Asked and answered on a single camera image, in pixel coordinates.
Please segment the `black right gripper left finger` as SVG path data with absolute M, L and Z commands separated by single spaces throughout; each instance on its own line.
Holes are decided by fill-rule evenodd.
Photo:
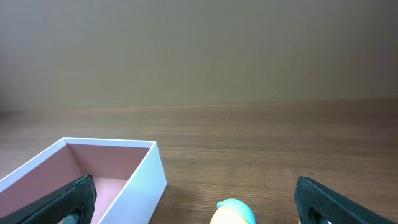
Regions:
M 95 211 L 93 177 L 84 175 L 1 218 L 7 224 L 90 224 Z

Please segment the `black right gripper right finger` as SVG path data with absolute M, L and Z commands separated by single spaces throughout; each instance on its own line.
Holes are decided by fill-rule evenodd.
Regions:
M 294 200 L 300 224 L 394 224 L 309 177 L 298 178 Z

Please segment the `yellow duck toy blue cap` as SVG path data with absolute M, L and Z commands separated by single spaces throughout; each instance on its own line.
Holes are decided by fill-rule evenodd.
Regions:
M 219 201 L 216 207 L 210 224 L 256 224 L 251 208 L 238 199 Z

